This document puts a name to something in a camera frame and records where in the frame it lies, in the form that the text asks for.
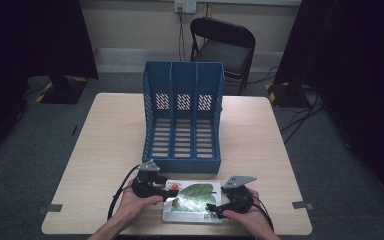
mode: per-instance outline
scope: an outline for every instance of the gray tape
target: gray tape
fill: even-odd
[[[304,201],[293,202],[293,203],[292,203],[292,206],[294,207],[294,209],[305,208],[305,209],[307,209],[308,211],[314,209],[314,205],[313,205],[313,203],[311,203],[311,202],[310,202],[310,203],[305,203]]]
[[[49,204],[46,207],[39,207],[37,214],[46,214],[47,212],[61,212],[62,204]]]

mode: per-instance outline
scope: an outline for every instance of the wall baseboard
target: wall baseboard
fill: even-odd
[[[189,49],[185,55],[189,61]],[[283,52],[255,52],[251,72],[268,72],[279,66],[282,55]],[[180,61],[177,51],[151,49],[95,48],[94,56],[98,72],[143,72],[147,61]]]

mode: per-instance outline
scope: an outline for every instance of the blue plastic file organizer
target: blue plastic file organizer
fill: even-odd
[[[142,161],[161,172],[218,173],[224,90],[221,63],[147,62]]]

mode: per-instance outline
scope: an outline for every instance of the perforated panel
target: perforated panel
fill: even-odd
[[[198,110],[210,111],[211,110],[211,95],[199,95]]]
[[[191,109],[191,95],[177,94],[177,110],[190,110],[190,109]]]
[[[170,109],[168,94],[157,93],[155,94],[155,99],[157,103],[157,109],[160,109],[160,110]]]
[[[198,120],[194,128],[191,120],[178,119],[174,128],[174,147],[170,149],[170,119],[158,119],[151,155],[156,158],[213,158],[212,134],[210,120]]]

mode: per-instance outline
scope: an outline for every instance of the wooden table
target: wooden table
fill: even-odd
[[[55,193],[45,234],[92,234],[106,221],[112,196],[129,170],[141,164],[145,137],[142,94],[101,93],[96,96]],[[307,235],[312,231],[294,172],[268,99],[223,97],[220,120],[222,162],[217,175],[162,174],[170,179],[220,181],[232,175],[256,176],[247,184],[260,193],[279,235]],[[179,224],[162,221],[162,204],[145,209],[122,234],[246,236],[234,221],[223,224]]]

